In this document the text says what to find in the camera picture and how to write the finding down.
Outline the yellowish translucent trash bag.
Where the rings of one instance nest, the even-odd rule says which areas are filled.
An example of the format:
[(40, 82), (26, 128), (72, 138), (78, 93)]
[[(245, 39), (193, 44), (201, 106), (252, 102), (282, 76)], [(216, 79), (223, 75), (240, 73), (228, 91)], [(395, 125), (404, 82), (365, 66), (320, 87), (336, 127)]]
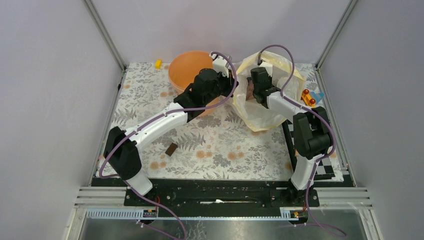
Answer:
[[(231, 106), (243, 122), (254, 132), (270, 130), (282, 124), (286, 118), (267, 109), (257, 103), (254, 98), (247, 99), (248, 77), (251, 76), (251, 69), (257, 67), (258, 54), (255, 53), (243, 61), (236, 64), (237, 87), (233, 93)], [(278, 88), (283, 87), (292, 71), (293, 63), (276, 53), (264, 51), (261, 60), (272, 65), (272, 84)]]

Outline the pink translucent trash bag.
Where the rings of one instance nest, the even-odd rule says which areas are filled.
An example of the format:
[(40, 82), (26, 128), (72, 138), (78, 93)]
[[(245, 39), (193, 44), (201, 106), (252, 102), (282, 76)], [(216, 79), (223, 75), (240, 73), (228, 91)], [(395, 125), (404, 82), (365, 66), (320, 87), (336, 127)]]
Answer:
[(254, 99), (254, 84), (252, 82), (248, 82), (246, 87), (246, 101)]

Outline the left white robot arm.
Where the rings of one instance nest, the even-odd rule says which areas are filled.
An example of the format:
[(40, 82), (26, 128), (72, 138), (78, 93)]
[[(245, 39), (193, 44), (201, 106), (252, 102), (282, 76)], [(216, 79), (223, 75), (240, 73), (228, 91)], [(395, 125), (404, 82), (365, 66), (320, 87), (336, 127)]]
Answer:
[(237, 86), (237, 77), (232, 70), (217, 72), (204, 68), (194, 81), (174, 98), (163, 111), (126, 130), (112, 128), (107, 137), (103, 156), (120, 177), (135, 193), (144, 206), (155, 200), (153, 184), (142, 171), (139, 151), (170, 130), (185, 125), (205, 110), (217, 107), (211, 102), (219, 96), (226, 100), (232, 97)]

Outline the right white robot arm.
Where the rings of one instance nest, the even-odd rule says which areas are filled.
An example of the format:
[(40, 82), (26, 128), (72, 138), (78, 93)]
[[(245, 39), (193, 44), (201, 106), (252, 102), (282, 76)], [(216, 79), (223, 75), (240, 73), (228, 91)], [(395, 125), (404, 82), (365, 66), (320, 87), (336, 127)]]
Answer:
[(287, 191), (287, 201), (293, 206), (301, 205), (314, 182), (319, 162), (335, 151), (335, 134), (329, 124), (326, 110), (319, 106), (311, 108), (284, 95), (272, 84), (272, 76), (264, 67), (250, 71), (253, 96), (256, 101), (292, 123), (293, 144), (300, 157), (290, 179), (294, 188)]

